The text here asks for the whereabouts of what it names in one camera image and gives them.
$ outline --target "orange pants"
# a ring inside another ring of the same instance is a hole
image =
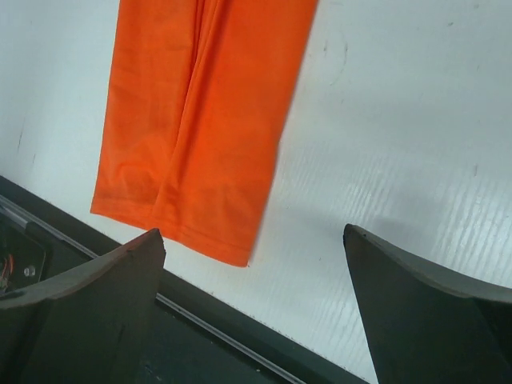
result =
[[[121,0],[91,212],[246,266],[317,0]]]

